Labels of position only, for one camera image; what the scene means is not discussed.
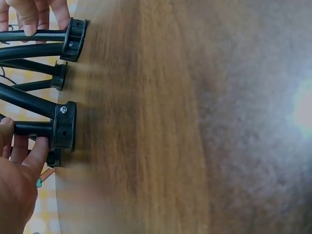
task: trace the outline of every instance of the wooden surface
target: wooden surface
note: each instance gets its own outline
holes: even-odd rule
[[[80,0],[62,233],[312,232],[311,0]]]

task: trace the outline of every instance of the screw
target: screw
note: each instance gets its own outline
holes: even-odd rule
[[[60,108],[60,111],[62,112],[62,114],[66,114],[67,113],[67,107],[66,106],[62,106]]]

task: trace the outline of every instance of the black tube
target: black tube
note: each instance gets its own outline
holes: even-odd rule
[[[64,41],[65,30],[38,30],[33,36],[26,36],[23,30],[0,32],[0,41]]]
[[[0,99],[48,118],[55,118],[56,104],[0,83]]]
[[[15,59],[2,61],[0,65],[3,67],[16,68],[21,70],[45,73],[48,75],[59,75],[61,72],[60,66],[50,66],[39,62],[30,61],[27,59]]]
[[[63,43],[12,46],[0,49],[0,62],[33,57],[59,56]]]
[[[5,116],[3,114],[0,114],[0,121],[5,118]],[[29,136],[29,139],[33,140],[33,141],[36,141],[36,136]]]
[[[15,121],[14,125],[14,134],[16,135],[50,137],[53,134],[51,122]]]
[[[40,90],[40,89],[49,89],[51,88],[51,80],[41,80],[24,84],[15,84],[12,87],[22,90],[24,92]]]

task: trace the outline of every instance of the finger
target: finger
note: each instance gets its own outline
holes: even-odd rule
[[[3,118],[0,122],[0,149],[12,143],[14,122],[10,118]]]
[[[51,9],[58,22],[58,28],[65,30],[70,21],[67,0],[49,0]]]
[[[36,33],[39,22],[39,14],[34,0],[6,0],[12,6],[22,21],[25,35],[32,36]]]
[[[21,164],[28,156],[28,136],[14,136],[11,162]]]
[[[48,0],[35,0],[38,14],[39,14],[39,23],[38,29],[49,29],[50,22],[50,6]]]
[[[47,160],[48,153],[49,140],[45,137],[38,137],[32,151],[22,165],[29,167],[34,172],[36,179],[38,179]]]
[[[0,0],[0,31],[9,30],[9,8],[5,0]]]
[[[24,30],[24,25],[23,22],[20,20],[20,17],[18,16],[18,14],[16,13],[16,18],[18,19],[18,26],[20,30]]]
[[[14,125],[13,120],[10,118],[4,118],[1,123],[1,125],[5,124],[10,126],[11,124]],[[2,157],[9,159],[10,155],[11,155],[11,145],[12,145],[12,138],[10,141],[8,141],[6,144],[4,143],[4,148],[3,148],[3,153],[2,153]]]

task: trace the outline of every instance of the yellow checkered cloth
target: yellow checkered cloth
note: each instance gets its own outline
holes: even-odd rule
[[[68,5],[70,13],[73,16],[77,5],[77,0],[69,0]],[[51,29],[58,28],[56,19],[52,14],[52,11],[50,16],[50,22]],[[12,8],[10,8],[10,24],[12,25],[17,24],[16,13]],[[14,30],[18,30],[17,26],[13,26],[13,28]],[[9,45],[0,44],[0,47],[3,48],[7,46],[14,46],[20,44],[22,43],[12,42]],[[54,66],[57,61],[57,57],[34,58],[31,60]],[[5,68],[5,75],[14,82],[16,82],[17,84],[51,79],[51,76],[49,75],[10,68]],[[12,83],[1,77],[0,82],[12,85]],[[30,93],[53,102],[57,102],[58,99],[58,92],[55,89],[38,90]],[[39,121],[47,120],[47,118],[45,117],[26,111],[22,108],[19,108],[2,100],[0,100],[0,112],[3,115],[11,117],[14,120],[39,120]],[[34,143],[30,141],[30,148],[33,146],[33,144]],[[36,202],[34,215],[27,223],[24,233],[60,234],[54,174],[52,174],[42,183],[42,187],[38,188],[38,192],[39,195]]]

